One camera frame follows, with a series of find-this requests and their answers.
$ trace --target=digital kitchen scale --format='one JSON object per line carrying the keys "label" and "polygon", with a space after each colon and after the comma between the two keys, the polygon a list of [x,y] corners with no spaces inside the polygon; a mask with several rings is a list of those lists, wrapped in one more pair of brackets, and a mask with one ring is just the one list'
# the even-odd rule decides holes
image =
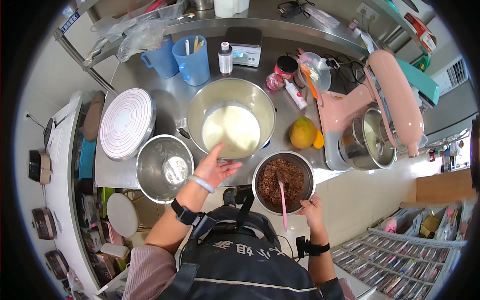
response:
{"label": "digital kitchen scale", "polygon": [[233,63],[258,67],[262,51],[262,31],[253,27],[230,27],[225,40],[233,49]]}

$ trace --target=red jar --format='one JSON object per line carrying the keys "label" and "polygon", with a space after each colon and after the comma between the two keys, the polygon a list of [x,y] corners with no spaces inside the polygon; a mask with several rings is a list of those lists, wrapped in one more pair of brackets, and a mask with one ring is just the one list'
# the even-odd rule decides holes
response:
{"label": "red jar", "polygon": [[288,55],[282,55],[276,60],[273,72],[281,75],[283,78],[290,80],[297,71],[299,64],[297,61]]}

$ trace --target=hand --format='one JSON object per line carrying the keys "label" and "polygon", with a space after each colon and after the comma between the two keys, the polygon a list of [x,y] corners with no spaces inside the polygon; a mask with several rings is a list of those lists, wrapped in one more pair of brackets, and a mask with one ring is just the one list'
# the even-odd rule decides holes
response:
{"label": "hand", "polygon": [[208,182],[214,189],[227,177],[235,174],[237,169],[241,167],[241,163],[218,163],[216,160],[225,147],[225,143],[221,141],[213,147],[210,154],[203,158],[198,164],[197,169],[193,173],[195,176]]}
{"label": "hand", "polygon": [[317,193],[313,194],[312,201],[300,200],[300,204],[303,206],[303,209],[296,214],[307,217],[307,225],[310,227],[310,230],[318,234],[326,233],[322,200],[320,200]]}

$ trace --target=tile floor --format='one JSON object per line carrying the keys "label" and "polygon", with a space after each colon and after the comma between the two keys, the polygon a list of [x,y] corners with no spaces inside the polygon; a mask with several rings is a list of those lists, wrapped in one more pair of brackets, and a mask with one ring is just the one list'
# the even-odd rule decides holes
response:
{"label": "tile floor", "polygon": [[[414,202],[416,197],[416,178],[437,174],[441,160],[429,162],[428,155],[416,158],[400,157],[390,169],[375,171],[351,171],[327,181],[316,187],[316,192],[323,201],[324,223],[326,225],[330,246],[338,245],[362,233],[367,227],[376,224],[398,209],[400,202]],[[208,212],[223,204],[222,195],[225,188],[218,188],[205,201],[202,211]],[[148,199],[135,203],[140,220],[144,226],[152,226],[162,215],[165,208]],[[285,236],[297,256],[295,238],[306,236],[310,231],[305,216],[288,216],[288,231],[283,230],[282,216],[275,216],[264,211],[257,202],[252,211],[265,214],[272,222],[278,235]],[[146,233],[139,232],[133,237],[133,245],[142,245]],[[291,255],[285,239],[280,238],[282,250]]]}

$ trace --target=shoe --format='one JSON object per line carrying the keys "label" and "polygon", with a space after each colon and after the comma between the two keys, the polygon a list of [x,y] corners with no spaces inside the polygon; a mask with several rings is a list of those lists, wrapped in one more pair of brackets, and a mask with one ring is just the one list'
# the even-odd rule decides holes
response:
{"label": "shoe", "polygon": [[223,192],[223,204],[224,205],[233,205],[237,207],[235,204],[235,194],[237,190],[235,188],[228,188]]}

